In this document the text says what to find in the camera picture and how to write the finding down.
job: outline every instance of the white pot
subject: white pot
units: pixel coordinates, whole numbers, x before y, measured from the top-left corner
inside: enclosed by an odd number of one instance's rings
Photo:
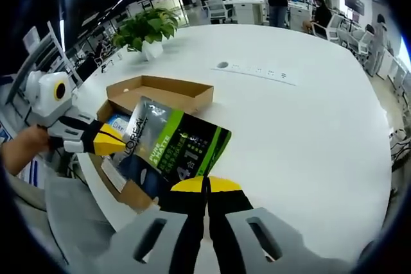
[[[148,43],[143,41],[142,53],[147,58],[148,61],[151,61],[162,54],[162,44],[161,42],[154,41],[153,43]]]

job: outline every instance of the human arm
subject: human arm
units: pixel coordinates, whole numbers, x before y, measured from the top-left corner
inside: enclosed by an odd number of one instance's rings
[[[17,175],[37,154],[49,149],[49,135],[39,126],[21,131],[15,139],[5,142],[0,148],[4,168]]]

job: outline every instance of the cardboard box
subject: cardboard box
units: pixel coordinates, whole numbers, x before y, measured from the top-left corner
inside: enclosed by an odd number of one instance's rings
[[[115,112],[131,115],[141,96],[183,110],[187,114],[194,114],[213,102],[213,91],[213,86],[201,83],[139,76],[107,87],[108,100],[97,111],[97,119],[106,122]],[[101,168],[103,158],[89,155],[103,183],[117,201],[127,204],[137,212],[152,204],[152,199],[131,180],[128,180],[119,192]]]

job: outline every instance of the desk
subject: desk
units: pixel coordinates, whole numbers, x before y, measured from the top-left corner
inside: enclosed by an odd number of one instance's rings
[[[212,175],[238,182],[253,206],[299,230],[323,257],[353,262],[375,238],[390,193],[389,126],[348,50],[296,31],[225,24],[179,29],[153,62],[138,64],[137,55],[97,69],[75,104],[93,113],[106,86],[141,74],[214,85],[214,103],[197,116],[230,129],[232,139]],[[210,69],[222,61],[287,70],[298,85]],[[110,195],[88,155],[78,158],[104,215],[121,229],[136,214]]]
[[[312,5],[289,1],[288,9],[290,11],[290,29],[303,32],[302,22],[311,20]]]
[[[234,6],[238,24],[262,25],[267,19],[265,0],[224,0],[223,4]]]

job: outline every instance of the white chair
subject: white chair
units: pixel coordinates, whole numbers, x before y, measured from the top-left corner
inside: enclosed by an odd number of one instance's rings
[[[344,17],[338,14],[333,14],[328,22],[327,27],[323,27],[316,22],[313,23],[313,34],[316,37],[326,39],[333,43],[339,43],[337,29],[340,27]]]
[[[369,61],[369,46],[374,35],[369,31],[363,31],[362,35],[354,36],[352,33],[348,37],[348,50],[350,50],[355,58],[363,67],[367,67]]]
[[[223,1],[206,1],[205,5],[208,9],[208,17],[210,23],[213,21],[222,21],[225,23],[227,20],[232,19],[233,7],[226,6]]]

